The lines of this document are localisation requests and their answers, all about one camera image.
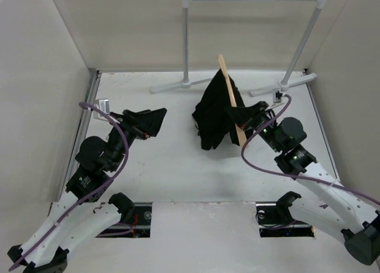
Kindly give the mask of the black trousers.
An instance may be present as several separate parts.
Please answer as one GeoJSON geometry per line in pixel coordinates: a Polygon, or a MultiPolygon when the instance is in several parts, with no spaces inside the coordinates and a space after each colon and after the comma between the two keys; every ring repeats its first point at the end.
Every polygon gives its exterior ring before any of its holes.
{"type": "Polygon", "coordinates": [[[232,144],[240,145],[235,123],[226,112],[230,106],[225,77],[222,70],[218,70],[192,113],[203,150],[215,150],[227,134],[232,144]]]}

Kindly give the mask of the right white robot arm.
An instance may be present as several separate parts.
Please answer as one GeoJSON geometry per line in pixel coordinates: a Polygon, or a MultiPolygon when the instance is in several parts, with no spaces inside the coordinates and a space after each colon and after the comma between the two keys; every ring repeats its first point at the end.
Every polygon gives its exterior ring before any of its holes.
{"type": "Polygon", "coordinates": [[[344,187],[302,146],[307,137],[302,123],[293,117],[277,122],[278,115],[264,101],[227,107],[226,112],[242,131],[260,136],[278,153],[274,160],[280,176],[292,178],[321,200],[314,204],[288,192],[276,202],[277,219],[310,224],[338,240],[361,264],[372,265],[379,258],[379,209],[368,197],[344,187]]]}

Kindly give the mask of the beige plastic hanger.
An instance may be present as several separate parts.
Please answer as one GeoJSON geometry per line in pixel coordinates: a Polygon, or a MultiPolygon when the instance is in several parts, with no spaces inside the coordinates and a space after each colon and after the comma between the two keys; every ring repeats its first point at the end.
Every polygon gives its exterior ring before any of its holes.
{"type": "MultiPolygon", "coordinates": [[[[228,90],[228,94],[229,94],[230,104],[231,104],[232,107],[236,107],[237,106],[236,99],[235,99],[235,95],[234,95],[234,92],[233,92],[233,88],[232,88],[232,85],[231,85],[231,82],[230,82],[230,77],[229,77],[229,74],[228,74],[227,66],[226,66],[226,63],[225,63],[223,55],[218,55],[218,62],[219,62],[219,65],[220,65],[220,69],[221,69],[221,71],[223,73],[226,85],[227,85],[227,90],[228,90]]],[[[244,131],[241,130],[240,127],[238,127],[237,125],[235,125],[235,130],[236,130],[236,133],[237,133],[237,138],[238,138],[238,141],[239,141],[239,145],[241,147],[243,147],[243,145],[247,141],[246,135],[245,135],[244,131]]]]}

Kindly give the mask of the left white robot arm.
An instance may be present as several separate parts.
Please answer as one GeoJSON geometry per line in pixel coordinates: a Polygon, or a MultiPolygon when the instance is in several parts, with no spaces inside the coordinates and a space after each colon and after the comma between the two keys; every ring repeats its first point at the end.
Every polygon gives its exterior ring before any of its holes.
{"type": "Polygon", "coordinates": [[[87,206],[95,204],[123,171],[132,143],[157,136],[167,110],[124,110],[117,114],[105,113],[85,102],[80,106],[99,113],[113,128],[107,140],[90,136],[81,143],[75,156],[78,169],[57,204],[28,241],[9,249],[11,271],[23,266],[24,272],[64,272],[69,257],[81,244],[102,235],[110,226],[128,224],[133,218],[135,204],[123,193],[116,193],[79,224],[87,206]]]}

